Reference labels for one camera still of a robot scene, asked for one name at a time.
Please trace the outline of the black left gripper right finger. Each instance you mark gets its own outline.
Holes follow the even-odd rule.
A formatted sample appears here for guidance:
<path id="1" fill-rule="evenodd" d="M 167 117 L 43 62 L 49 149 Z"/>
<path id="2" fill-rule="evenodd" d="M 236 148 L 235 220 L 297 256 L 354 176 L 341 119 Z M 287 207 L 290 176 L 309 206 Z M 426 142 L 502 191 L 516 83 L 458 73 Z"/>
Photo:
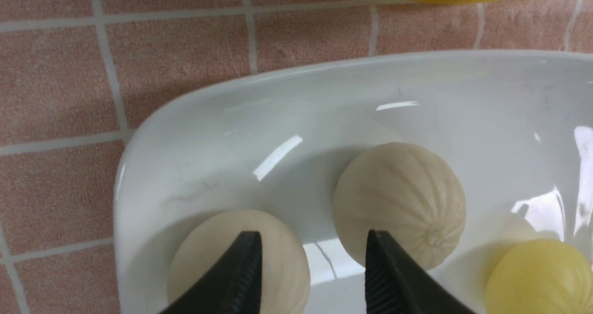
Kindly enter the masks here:
<path id="1" fill-rule="evenodd" d="M 365 251 L 367 314 L 472 314 L 385 230 L 369 230 Z"/>

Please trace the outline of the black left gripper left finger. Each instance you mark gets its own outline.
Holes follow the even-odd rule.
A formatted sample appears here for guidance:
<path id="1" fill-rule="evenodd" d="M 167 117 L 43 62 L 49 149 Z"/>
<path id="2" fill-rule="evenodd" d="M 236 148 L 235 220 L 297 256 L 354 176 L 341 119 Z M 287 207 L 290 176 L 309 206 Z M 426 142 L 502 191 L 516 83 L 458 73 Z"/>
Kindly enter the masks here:
<path id="1" fill-rule="evenodd" d="M 258 314 L 263 247 L 257 231 L 240 232 L 222 257 L 163 314 Z"/>

